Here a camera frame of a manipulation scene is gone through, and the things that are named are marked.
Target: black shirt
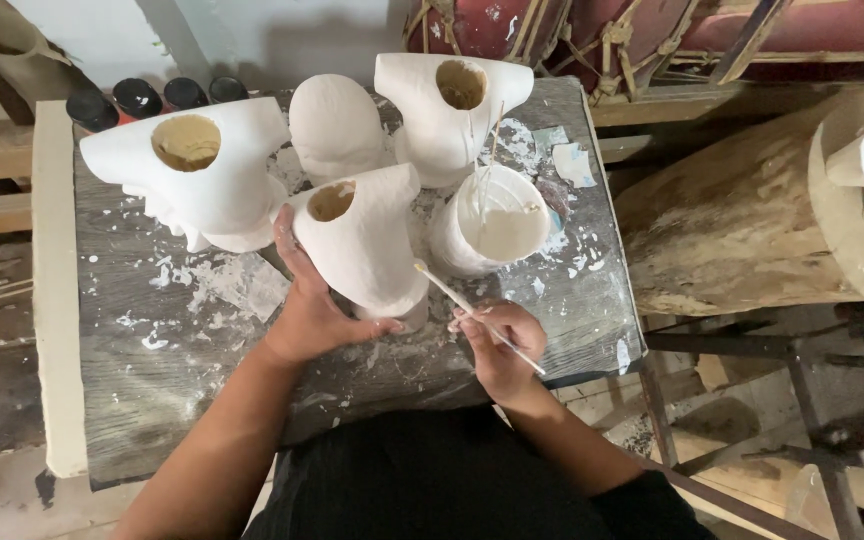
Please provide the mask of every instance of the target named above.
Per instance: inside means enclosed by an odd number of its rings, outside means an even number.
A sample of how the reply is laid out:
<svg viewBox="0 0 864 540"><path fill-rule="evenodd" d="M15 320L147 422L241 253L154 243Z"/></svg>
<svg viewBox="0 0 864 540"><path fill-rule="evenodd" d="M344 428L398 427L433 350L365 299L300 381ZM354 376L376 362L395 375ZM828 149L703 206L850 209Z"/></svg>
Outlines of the black shirt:
<svg viewBox="0 0 864 540"><path fill-rule="evenodd" d="M491 407L390 412L279 457L243 538L714 538L661 472L583 497Z"/></svg>

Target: person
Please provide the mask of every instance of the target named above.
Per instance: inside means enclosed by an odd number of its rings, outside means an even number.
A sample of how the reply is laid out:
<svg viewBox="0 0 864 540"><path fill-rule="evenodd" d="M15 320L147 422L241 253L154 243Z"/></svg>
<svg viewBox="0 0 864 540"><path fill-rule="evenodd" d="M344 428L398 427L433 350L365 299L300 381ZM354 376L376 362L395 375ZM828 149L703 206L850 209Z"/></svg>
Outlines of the person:
<svg viewBox="0 0 864 540"><path fill-rule="evenodd" d="M188 435L122 515L113 539L221 539L243 534L279 448L307 362L401 332L356 321L292 234L282 207L275 242L294 275L282 312ZM490 405L393 411L332 428L279 456L269 501L243 538L714 538L661 472L562 406L526 355L546 347L521 306L493 300L455 311Z"/></svg>

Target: hand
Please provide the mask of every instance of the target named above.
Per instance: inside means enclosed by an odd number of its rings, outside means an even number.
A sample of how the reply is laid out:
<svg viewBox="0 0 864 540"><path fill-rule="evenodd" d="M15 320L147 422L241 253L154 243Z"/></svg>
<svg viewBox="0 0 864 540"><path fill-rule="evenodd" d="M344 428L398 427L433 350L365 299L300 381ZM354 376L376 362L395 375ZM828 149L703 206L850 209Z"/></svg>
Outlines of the hand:
<svg viewBox="0 0 864 540"><path fill-rule="evenodd" d="M453 313L457 320L450 327L458 326L465 334L475 354L475 377L498 405L520 398L538 382L532 366L483 324L494 326L522 353L538 362L546 350L546 331L524 307L509 300L484 300L475 305L474 318L461 308Z"/></svg>
<svg viewBox="0 0 864 540"><path fill-rule="evenodd" d="M329 286L312 259L296 243L292 232L295 211L289 204L275 218L275 249L292 272L292 286L282 313L265 335L265 343L276 358L301 363L351 343L401 332L396 319L357 321L346 316L329 294Z"/></svg>

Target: wooden table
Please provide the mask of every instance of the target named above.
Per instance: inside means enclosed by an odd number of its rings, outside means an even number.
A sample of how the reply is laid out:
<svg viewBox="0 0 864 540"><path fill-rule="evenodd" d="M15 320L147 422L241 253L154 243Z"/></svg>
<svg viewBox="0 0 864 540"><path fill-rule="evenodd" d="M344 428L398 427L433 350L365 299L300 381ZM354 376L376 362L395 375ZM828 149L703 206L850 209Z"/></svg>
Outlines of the wooden table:
<svg viewBox="0 0 864 540"><path fill-rule="evenodd" d="M267 95L288 110L291 91ZM402 117L381 96L375 101L389 133L394 132ZM529 156L535 145L531 136L522 136L523 127L527 135L556 126L589 151L593 187L567 186L551 161ZM82 135L77 130L75 140ZM549 335L541 363L551 387L635 371L642 357L642 333L596 155L578 80L536 80L532 97L506 116L497 159L544 178L540 187L551 194L546 196L551 206L563 215L565 206L570 208L563 235L544 252L495 274L452 281L470 299L505 296L538 317ZM284 156L278 156L273 169L282 170ZM240 317L222 300L201 302L198 312L192 312L198 288L185 275L204 262L222 264L228 254L186 252L183 238L143 215L143 201L95 178L78 145L74 178L85 439L88 472L93 488L99 489L155 472L268 323ZM295 183L286 178L290 188ZM420 257L427 249L423 227L452 191L454 187L438 193L423 190L416 199L411 229ZM260 253L268 257L274 251ZM156 280L163 275L165 281ZM167 284L157 288L150 281ZM467 346L446 331L450 304L438 290L430 297L430 321L420 331L338 350L309 365L295 391L286 443L382 411L486 402ZM163 341L168 343L150 348Z"/></svg>

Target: black bottle cap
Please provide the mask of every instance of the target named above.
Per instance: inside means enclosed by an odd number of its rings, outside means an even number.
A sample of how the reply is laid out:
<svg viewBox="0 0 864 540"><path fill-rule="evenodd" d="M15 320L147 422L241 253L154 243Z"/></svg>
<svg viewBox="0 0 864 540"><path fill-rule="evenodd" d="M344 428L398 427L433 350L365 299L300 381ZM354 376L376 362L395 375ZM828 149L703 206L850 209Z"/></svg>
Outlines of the black bottle cap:
<svg viewBox="0 0 864 540"><path fill-rule="evenodd" d="M92 133L119 124L119 110L97 90L78 90L65 101L65 112L72 121Z"/></svg>
<svg viewBox="0 0 864 540"><path fill-rule="evenodd" d="M235 77L216 77L208 86L208 95L215 103L229 103L249 99L246 85Z"/></svg>
<svg viewBox="0 0 864 540"><path fill-rule="evenodd" d="M112 89L112 97L123 113L136 120L155 117L162 112L159 92L145 80L119 80Z"/></svg>
<svg viewBox="0 0 864 540"><path fill-rule="evenodd" d="M198 82L188 77L175 77L173 80L169 80L165 84L162 94L165 95L165 101L169 102L169 105L177 111L195 109L209 104L209 97L206 96L206 92L202 90Z"/></svg>

